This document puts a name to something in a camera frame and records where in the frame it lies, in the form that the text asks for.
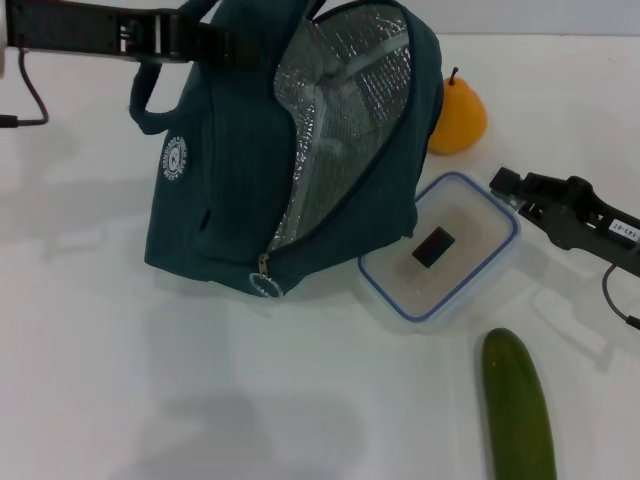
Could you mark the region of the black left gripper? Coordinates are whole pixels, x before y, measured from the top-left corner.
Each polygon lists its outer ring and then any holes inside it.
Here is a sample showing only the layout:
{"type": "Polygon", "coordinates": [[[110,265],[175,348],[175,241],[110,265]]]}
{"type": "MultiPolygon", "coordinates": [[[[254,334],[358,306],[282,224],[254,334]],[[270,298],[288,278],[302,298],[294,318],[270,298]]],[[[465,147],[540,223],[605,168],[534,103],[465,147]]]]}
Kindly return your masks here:
{"type": "Polygon", "coordinates": [[[269,62],[275,21],[260,11],[197,12],[108,7],[68,0],[6,0],[10,47],[123,58],[151,65],[203,63],[257,69],[269,62]]]}

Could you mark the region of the dark teal insulated lunch bag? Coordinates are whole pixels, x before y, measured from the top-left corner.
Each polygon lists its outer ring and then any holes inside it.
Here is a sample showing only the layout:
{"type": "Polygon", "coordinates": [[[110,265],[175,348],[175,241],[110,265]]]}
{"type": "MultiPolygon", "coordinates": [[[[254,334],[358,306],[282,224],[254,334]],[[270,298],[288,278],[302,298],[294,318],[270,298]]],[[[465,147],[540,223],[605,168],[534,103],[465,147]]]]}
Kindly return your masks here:
{"type": "Polygon", "coordinates": [[[145,260],[257,296],[410,236],[443,104],[435,33],[396,0],[187,0],[181,12],[254,40],[255,69],[195,63],[176,107],[130,113],[165,137],[145,260]]]}

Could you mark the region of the orange yellow pear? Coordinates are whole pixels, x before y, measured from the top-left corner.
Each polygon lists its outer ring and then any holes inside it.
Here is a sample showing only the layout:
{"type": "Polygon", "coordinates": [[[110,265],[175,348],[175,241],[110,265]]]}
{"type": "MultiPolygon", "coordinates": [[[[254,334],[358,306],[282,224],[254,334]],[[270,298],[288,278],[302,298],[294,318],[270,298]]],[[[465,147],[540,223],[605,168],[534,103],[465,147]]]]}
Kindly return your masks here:
{"type": "Polygon", "coordinates": [[[458,75],[454,67],[443,81],[444,98],[436,128],[428,149],[440,156],[450,156],[473,147],[484,135],[488,115],[476,91],[458,75]]]}

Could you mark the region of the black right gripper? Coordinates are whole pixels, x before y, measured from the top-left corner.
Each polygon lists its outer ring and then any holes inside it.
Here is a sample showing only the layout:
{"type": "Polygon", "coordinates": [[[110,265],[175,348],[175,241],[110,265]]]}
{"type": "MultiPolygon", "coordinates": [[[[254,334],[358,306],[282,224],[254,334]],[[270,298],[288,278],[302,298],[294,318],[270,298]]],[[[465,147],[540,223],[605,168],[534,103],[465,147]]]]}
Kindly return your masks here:
{"type": "Polygon", "coordinates": [[[501,167],[490,181],[491,193],[543,231],[555,246],[568,246],[557,209],[547,204],[570,204],[578,229],[574,248],[585,250],[640,278],[640,219],[618,210],[595,193],[586,180],[569,180],[501,167]]]}

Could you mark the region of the clear blue-rimmed plastic container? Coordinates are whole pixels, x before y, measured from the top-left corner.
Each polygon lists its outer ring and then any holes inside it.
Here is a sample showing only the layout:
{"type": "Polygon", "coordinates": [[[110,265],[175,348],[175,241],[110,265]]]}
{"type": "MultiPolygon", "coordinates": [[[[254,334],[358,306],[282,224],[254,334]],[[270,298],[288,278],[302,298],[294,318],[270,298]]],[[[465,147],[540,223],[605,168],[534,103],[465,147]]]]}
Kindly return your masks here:
{"type": "Polygon", "coordinates": [[[425,331],[499,276],[521,228],[507,205],[459,172],[437,177],[415,206],[413,235],[360,257],[358,268],[396,318],[425,331]]]}

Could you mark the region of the green cucumber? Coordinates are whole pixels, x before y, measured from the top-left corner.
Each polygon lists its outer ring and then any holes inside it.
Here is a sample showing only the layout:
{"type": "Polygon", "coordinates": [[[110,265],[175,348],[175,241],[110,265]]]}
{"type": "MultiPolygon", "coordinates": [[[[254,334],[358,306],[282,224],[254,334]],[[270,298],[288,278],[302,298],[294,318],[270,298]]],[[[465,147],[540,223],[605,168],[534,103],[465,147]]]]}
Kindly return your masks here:
{"type": "Polygon", "coordinates": [[[495,480],[558,480],[542,385],[523,341],[506,328],[484,338],[481,376],[495,480]]]}

